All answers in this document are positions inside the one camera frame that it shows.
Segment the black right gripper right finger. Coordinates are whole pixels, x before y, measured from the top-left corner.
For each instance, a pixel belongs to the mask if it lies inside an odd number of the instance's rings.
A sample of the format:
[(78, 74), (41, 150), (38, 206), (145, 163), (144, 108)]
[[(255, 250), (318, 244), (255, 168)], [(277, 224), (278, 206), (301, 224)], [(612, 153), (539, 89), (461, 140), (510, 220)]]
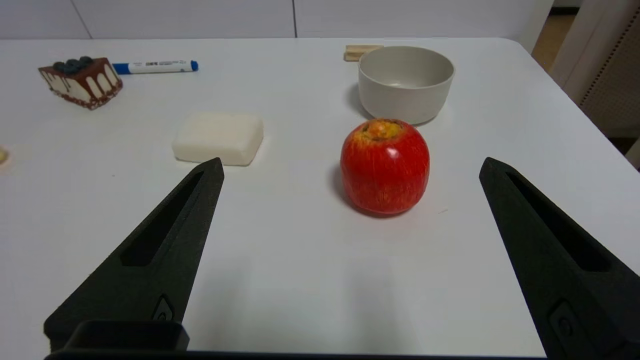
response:
[(640, 278), (514, 167), (478, 178), (549, 360), (637, 360)]

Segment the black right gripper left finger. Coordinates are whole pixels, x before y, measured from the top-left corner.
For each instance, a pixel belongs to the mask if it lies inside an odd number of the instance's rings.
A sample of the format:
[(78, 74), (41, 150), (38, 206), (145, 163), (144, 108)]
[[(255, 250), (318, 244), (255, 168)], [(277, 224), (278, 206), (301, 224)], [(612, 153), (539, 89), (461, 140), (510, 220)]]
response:
[(86, 321), (182, 321), (225, 174), (197, 165), (46, 319), (51, 351)]

